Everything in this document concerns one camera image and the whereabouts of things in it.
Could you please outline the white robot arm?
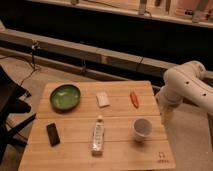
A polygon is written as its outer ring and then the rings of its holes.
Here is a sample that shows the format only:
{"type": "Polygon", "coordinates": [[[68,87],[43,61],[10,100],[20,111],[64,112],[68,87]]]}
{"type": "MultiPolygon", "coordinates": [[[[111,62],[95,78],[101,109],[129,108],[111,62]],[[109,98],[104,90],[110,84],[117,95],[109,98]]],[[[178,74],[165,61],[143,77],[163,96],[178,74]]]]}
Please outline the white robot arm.
{"type": "Polygon", "coordinates": [[[186,98],[213,117],[213,87],[204,83],[206,69],[199,61],[189,61],[164,72],[164,85],[156,94],[161,121],[166,126],[173,110],[186,98]]]}

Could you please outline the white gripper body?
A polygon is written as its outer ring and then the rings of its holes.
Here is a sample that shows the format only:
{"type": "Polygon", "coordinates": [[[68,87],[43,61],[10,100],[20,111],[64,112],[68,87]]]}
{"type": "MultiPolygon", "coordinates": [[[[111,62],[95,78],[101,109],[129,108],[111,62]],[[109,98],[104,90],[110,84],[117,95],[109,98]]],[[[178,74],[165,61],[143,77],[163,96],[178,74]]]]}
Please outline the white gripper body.
{"type": "Polygon", "coordinates": [[[160,94],[156,95],[156,101],[161,115],[161,122],[164,126],[167,126],[173,117],[173,103],[160,94]]]}

